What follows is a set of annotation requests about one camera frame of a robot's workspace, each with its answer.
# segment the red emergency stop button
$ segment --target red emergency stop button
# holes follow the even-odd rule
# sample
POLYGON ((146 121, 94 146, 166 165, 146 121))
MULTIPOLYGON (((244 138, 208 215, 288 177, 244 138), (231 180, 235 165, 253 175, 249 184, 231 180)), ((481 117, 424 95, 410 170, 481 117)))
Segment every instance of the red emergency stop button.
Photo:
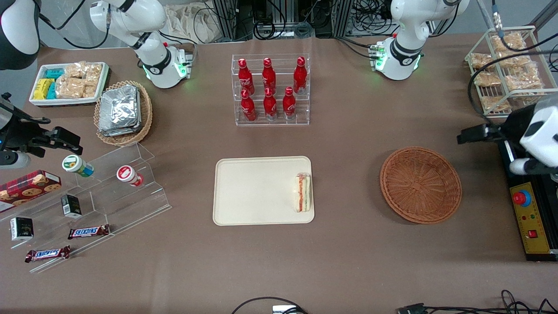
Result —
POLYGON ((527 207, 531 204, 531 195, 526 190, 521 190, 512 195, 513 203, 527 207))

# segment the brown basket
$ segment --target brown basket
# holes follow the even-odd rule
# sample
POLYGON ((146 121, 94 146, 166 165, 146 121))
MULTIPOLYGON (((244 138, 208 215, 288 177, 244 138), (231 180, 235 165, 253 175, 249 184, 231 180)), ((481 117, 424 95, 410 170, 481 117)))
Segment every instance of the brown basket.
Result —
MULTIPOLYGON (((97 132, 97 137, 100 138, 103 142, 111 145, 116 145, 116 146, 126 146, 132 142, 139 142, 143 140, 143 138, 149 132, 149 129, 151 128, 151 122, 153 120, 153 109, 151 107, 151 99, 149 98, 147 91, 143 86, 141 86, 141 84, 137 82, 130 82, 130 81, 118 82, 116 84, 109 86, 107 90, 120 88, 124 85, 133 85, 139 89, 142 128, 138 133, 124 134, 124 135, 118 135, 112 137, 104 136, 100 132, 97 132)), ((97 129, 99 128, 100 103, 101 103, 101 99, 99 98, 97 100, 97 103, 95 104, 95 115, 93 116, 93 123, 95 123, 97 129)))
POLYGON ((447 220, 461 202, 461 182, 440 154, 407 147, 391 154, 380 171, 382 194, 403 218, 424 224, 447 220))

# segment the coca-cola bottle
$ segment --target coca-cola bottle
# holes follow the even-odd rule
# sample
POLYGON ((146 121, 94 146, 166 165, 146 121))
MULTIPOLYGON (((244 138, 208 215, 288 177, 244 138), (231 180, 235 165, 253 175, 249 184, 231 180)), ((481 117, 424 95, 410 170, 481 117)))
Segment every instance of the coca-cola bottle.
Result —
POLYGON ((238 79, 240 80, 240 86, 242 89, 248 91, 249 95, 254 95, 254 81, 252 80, 252 72, 246 66, 246 59, 238 59, 238 79))
POLYGON ((254 122, 258 118, 258 113, 254 107, 254 101, 250 98, 246 89, 243 89, 240 92, 240 95, 242 96, 240 105, 242 106, 242 112, 244 113, 246 120, 248 120, 248 122, 254 122))
POLYGON ((263 60, 262 78, 263 87, 271 89, 271 92, 275 95, 275 84, 277 83, 277 80, 275 78, 275 70, 271 66, 270 58, 265 58, 263 60))
POLYGON ((266 97, 263 99, 263 109, 266 111, 266 119, 275 121, 277 119, 277 101, 273 96, 271 88, 265 89, 266 97))
POLYGON ((296 117, 295 114, 295 96, 292 95, 292 87, 285 88, 285 96, 283 97, 283 113, 285 114, 285 119, 293 120, 296 117))
POLYGON ((297 94, 304 94, 306 93, 306 76, 308 76, 308 72, 306 71, 306 59, 303 56, 299 56, 296 59, 296 69, 295 69, 295 84, 294 90, 297 94))

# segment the table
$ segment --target table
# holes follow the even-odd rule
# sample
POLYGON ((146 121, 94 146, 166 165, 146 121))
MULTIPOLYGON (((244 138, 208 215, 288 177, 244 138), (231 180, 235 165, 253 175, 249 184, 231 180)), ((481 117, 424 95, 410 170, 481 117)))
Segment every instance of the table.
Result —
MULTIPOLYGON (((167 90, 149 83, 131 49, 41 50, 39 64, 102 60, 111 83, 146 87, 154 119, 142 143, 173 208, 39 275, 23 271, 24 256, 0 237, 1 311, 230 313, 249 298, 278 296, 312 313, 392 313, 417 302, 499 306, 501 289, 531 305, 558 302, 556 264, 524 261, 496 145, 456 144, 461 129, 482 123, 466 100, 462 66, 479 36, 428 40, 419 68, 401 82, 371 72, 335 40, 200 45, 192 78, 167 90), (237 127, 231 55, 310 50, 310 126, 237 127), (461 206, 439 225, 406 222, 381 195, 384 159, 414 145, 445 156, 461 177, 461 206), (218 160, 291 155, 312 161, 313 222, 213 223, 218 160)), ((93 107, 25 110, 81 135, 86 160, 115 148, 95 136, 93 107)), ((66 154, 47 150, 29 168, 3 170, 2 181, 34 169, 59 174, 66 154)), ((270 313, 273 304, 242 313, 270 313)))

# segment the small black box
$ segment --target small black box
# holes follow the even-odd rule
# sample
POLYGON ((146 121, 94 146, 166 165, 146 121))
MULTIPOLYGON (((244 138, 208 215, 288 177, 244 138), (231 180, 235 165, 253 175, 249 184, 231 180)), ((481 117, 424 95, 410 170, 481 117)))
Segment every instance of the small black box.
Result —
POLYGON ((31 218, 14 217, 9 221, 9 225, 12 229, 12 241, 33 238, 33 220, 31 218))
POLYGON ((66 194, 62 196, 61 200, 64 216, 70 218, 81 217, 81 208, 79 207, 79 199, 77 197, 66 194))

